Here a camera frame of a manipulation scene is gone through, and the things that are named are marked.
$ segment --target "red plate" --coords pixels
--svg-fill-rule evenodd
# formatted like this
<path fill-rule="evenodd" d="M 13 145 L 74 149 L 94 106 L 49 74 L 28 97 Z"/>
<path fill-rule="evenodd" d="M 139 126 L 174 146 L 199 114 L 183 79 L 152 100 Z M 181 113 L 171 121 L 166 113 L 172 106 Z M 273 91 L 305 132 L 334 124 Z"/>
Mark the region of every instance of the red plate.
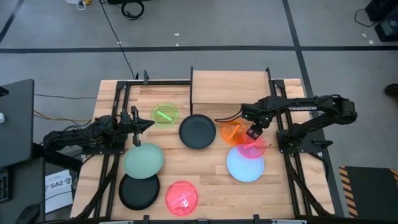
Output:
<path fill-rule="evenodd" d="M 260 136 L 256 140 L 242 134 L 236 141 L 238 151 L 249 159 L 257 159 L 266 152 L 266 141 Z"/>
<path fill-rule="evenodd" d="M 193 184 L 180 180 L 172 184 L 166 192 L 167 209 L 176 216 L 191 214 L 198 205 L 198 191 Z"/>

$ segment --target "white object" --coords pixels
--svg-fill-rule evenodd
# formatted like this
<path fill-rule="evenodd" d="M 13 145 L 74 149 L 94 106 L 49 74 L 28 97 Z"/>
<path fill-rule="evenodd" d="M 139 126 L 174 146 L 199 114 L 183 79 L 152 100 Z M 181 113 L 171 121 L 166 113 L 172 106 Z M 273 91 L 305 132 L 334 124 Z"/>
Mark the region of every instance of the white object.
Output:
<path fill-rule="evenodd" d="M 0 124 L 1 123 L 4 123 L 6 121 L 6 119 L 5 119 L 5 117 L 4 117 L 4 114 L 3 113 L 0 113 Z"/>
<path fill-rule="evenodd" d="M 45 198 L 48 199 L 45 201 L 45 213 L 71 205 L 73 203 L 71 190 L 72 178 L 69 170 L 45 176 Z"/>
<path fill-rule="evenodd" d="M 86 3 L 84 2 L 84 0 L 65 0 L 65 2 L 67 2 L 68 4 L 74 4 L 76 5 L 76 8 L 78 10 L 85 10 L 86 9 Z"/>

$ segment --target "black plate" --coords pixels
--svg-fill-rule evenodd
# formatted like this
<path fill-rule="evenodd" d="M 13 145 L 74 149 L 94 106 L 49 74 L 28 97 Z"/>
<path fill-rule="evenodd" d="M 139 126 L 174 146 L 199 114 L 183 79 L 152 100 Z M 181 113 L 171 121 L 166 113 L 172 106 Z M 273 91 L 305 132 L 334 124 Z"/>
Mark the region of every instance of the black plate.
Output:
<path fill-rule="evenodd" d="M 209 146 L 216 137 L 216 126 L 213 121 L 202 114 L 185 118 L 180 125 L 180 139 L 192 149 L 203 149 Z"/>
<path fill-rule="evenodd" d="M 132 210 L 142 210 L 152 205 L 160 190 L 157 175 L 135 179 L 124 175 L 119 185 L 119 197 L 123 205 Z"/>

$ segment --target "black monitor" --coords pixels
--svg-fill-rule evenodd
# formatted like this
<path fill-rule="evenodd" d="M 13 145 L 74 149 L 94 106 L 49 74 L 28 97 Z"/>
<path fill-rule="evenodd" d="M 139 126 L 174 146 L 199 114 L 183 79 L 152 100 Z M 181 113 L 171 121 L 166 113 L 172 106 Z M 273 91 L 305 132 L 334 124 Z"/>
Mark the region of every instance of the black monitor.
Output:
<path fill-rule="evenodd" d="M 32 158 L 34 81 L 3 85 L 8 94 L 0 97 L 0 167 Z"/>

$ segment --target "green transparent plate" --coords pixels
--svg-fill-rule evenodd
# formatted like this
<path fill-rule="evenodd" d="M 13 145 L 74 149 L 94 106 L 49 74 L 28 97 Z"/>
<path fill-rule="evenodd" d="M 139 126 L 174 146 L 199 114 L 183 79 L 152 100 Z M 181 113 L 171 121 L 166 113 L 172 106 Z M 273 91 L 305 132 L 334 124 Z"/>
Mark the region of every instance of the green transparent plate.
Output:
<path fill-rule="evenodd" d="M 123 169 L 132 178 L 146 179 L 160 171 L 163 163 L 163 151 L 155 144 L 144 143 L 128 150 L 124 155 Z"/>

